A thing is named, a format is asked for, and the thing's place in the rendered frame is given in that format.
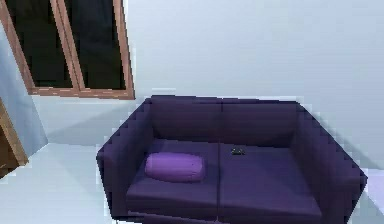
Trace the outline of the light purple cushion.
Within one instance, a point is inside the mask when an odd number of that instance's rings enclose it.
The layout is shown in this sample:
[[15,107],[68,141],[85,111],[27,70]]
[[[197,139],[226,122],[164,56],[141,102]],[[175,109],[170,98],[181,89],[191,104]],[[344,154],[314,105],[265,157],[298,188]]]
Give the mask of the light purple cushion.
[[145,162],[145,174],[156,180],[171,183],[200,182],[205,176],[205,160],[184,153],[152,153]]

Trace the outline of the dark purple sofa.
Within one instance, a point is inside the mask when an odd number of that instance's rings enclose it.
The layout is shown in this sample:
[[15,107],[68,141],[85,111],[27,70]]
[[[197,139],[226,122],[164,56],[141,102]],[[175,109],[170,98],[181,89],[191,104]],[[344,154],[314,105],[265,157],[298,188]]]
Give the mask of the dark purple sofa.
[[[202,157],[204,179],[148,177],[159,152]],[[142,224],[347,224],[367,184],[295,101],[152,96],[96,160],[112,218]]]

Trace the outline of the brown framed window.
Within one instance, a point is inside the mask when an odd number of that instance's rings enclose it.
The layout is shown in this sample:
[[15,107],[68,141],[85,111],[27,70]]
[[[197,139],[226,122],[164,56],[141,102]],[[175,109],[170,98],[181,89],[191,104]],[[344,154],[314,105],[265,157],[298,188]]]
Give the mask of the brown framed window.
[[0,22],[5,29],[6,37],[10,43],[12,53],[15,56],[15,60],[21,73],[21,77],[23,79],[27,93],[30,95],[40,96],[134,100],[135,90],[123,1],[112,0],[117,36],[119,41],[120,56],[122,61],[122,70],[124,73],[124,90],[91,89],[85,86],[83,75],[80,69],[77,49],[75,47],[75,41],[72,35],[72,28],[69,22],[64,0],[49,0],[49,2],[52,6],[56,27],[61,41],[61,47],[63,49],[66,64],[68,66],[69,76],[72,83],[71,88],[35,86],[14,24],[9,14],[8,7],[6,6],[6,1],[0,0]]

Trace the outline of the brown wooden door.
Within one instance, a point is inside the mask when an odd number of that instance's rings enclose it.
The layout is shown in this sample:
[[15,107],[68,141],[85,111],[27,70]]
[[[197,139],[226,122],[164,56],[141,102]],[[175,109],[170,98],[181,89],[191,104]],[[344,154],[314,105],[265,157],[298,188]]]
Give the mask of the brown wooden door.
[[28,162],[10,116],[0,99],[0,179]]

